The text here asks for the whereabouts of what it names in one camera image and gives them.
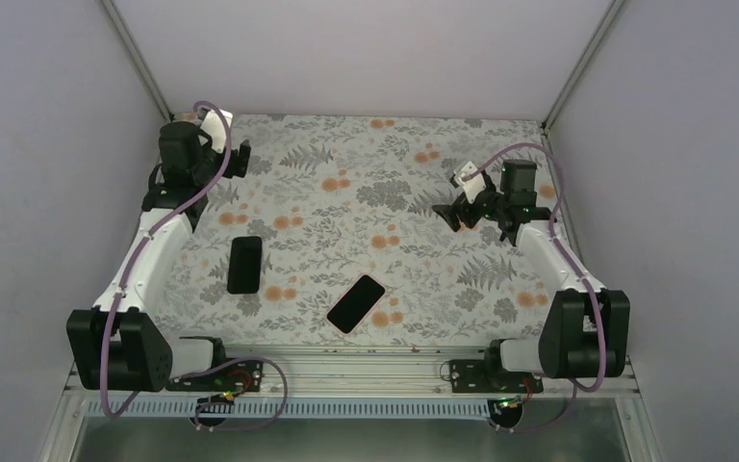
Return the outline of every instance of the white wall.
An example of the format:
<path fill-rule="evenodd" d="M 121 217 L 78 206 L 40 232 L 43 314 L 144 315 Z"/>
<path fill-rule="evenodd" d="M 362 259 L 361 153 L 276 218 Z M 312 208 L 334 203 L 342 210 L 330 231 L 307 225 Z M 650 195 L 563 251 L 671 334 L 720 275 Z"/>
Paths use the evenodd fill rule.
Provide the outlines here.
<path fill-rule="evenodd" d="M 115 0 L 172 111 L 544 119 L 610 0 Z"/>
<path fill-rule="evenodd" d="M 671 461 L 739 460 L 739 2 L 628 2 L 556 126 Z"/>
<path fill-rule="evenodd" d="M 93 0 L 0 0 L 0 461 L 36 460 L 131 240 L 159 121 Z"/>

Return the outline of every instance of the metal base plate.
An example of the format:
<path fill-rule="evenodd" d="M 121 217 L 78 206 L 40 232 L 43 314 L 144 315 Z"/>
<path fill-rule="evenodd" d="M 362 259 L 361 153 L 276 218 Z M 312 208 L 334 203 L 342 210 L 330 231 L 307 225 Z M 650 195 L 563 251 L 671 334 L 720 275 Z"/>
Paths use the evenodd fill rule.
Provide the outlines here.
<path fill-rule="evenodd" d="M 180 382 L 168 382 L 166 390 L 170 392 L 227 392 L 243 388 L 242 379 L 245 377 L 240 371 L 245 371 L 252 377 L 250 386 L 245 390 L 248 393 L 259 393 L 262 384 L 264 366 L 262 361 L 242 361 L 229 368 L 205 377 L 191 378 Z"/>
<path fill-rule="evenodd" d="M 448 368 L 452 393 L 527 393 L 523 382 L 526 379 L 532 394 L 543 392 L 542 380 L 534 378 L 530 372 L 488 374 L 485 362 L 479 359 L 453 359 Z"/>

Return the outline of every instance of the floral tablecloth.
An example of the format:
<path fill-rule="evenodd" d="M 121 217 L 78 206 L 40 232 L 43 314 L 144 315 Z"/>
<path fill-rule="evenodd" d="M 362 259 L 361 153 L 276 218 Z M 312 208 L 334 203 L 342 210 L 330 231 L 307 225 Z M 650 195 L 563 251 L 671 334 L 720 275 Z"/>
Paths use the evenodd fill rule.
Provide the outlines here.
<path fill-rule="evenodd" d="M 154 317 L 164 332 L 228 344 L 412 347 L 539 335 L 548 295 L 520 252 L 489 221 L 452 233 L 430 210 L 453 200 L 448 177 L 461 162 L 541 142 L 536 122 L 238 115 L 233 135 L 253 145 L 247 176 L 223 178 L 209 193 Z M 515 156 L 539 164 L 539 203 L 552 206 L 543 154 Z M 226 291 L 238 236 L 264 241 L 256 295 Z M 345 335 L 324 316 L 364 273 L 387 293 Z"/>

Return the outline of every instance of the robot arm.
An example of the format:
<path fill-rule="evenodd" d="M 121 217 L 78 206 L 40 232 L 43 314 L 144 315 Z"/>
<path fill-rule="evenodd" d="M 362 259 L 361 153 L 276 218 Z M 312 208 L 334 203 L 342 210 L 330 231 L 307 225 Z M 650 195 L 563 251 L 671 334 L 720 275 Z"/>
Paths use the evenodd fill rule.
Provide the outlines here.
<path fill-rule="evenodd" d="M 583 321 L 588 317 L 593 322 L 595 316 L 601 316 L 605 376 L 618 376 L 624 369 L 629 300 L 621 291 L 608 290 L 585 269 L 565 241 L 550 235 L 551 212 L 536 206 L 536 169 L 530 161 L 505 161 L 498 192 L 485 171 L 471 176 L 477 168 L 465 163 L 450 180 L 462 193 L 451 205 L 432 207 L 455 232 L 460 223 L 471 228 L 483 218 L 495 221 L 500 239 L 508 239 L 525 255 L 553 299 L 540 337 L 493 341 L 486 352 L 486 364 L 551 378 L 595 377 L 599 371 L 599 337 L 597 332 L 585 331 Z M 570 262 L 562 251 L 570 256 Z M 577 276 L 572 263 L 584 273 L 583 277 Z M 601 309 L 593 306 L 583 278 L 593 287 Z"/>
<path fill-rule="evenodd" d="M 223 114 L 230 124 L 233 116 Z M 209 184 L 220 169 L 224 139 L 224 128 L 214 112 L 209 112 L 199 127 L 190 122 L 172 122 L 160 130 L 163 163 L 158 167 L 162 169 L 163 182 L 154 181 L 155 169 L 142 202 L 138 232 L 120 270 L 91 309 L 74 310 L 66 323 L 84 387 L 99 388 L 102 333 L 127 262 L 155 223 Z M 224 176 L 244 177 L 249 156 L 250 145 L 245 141 L 239 150 L 232 152 Z M 160 227 L 132 266 L 112 326 L 109 389 L 158 392 L 169 379 L 206 371 L 224 360 L 219 339 L 166 339 L 150 318 L 160 305 L 168 273 L 207 203 L 208 199 L 203 197 Z"/>

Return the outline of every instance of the smartphone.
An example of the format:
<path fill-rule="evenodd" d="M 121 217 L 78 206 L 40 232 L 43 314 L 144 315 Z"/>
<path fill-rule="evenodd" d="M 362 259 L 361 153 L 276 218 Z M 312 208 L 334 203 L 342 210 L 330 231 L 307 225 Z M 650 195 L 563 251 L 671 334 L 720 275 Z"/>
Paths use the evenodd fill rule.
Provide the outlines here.
<path fill-rule="evenodd" d="M 234 239 L 228 264 L 228 294 L 256 294 L 262 275 L 262 238 Z"/>
<path fill-rule="evenodd" d="M 330 309 L 327 320 L 344 334 L 348 334 L 386 292 L 384 286 L 365 274 Z"/>

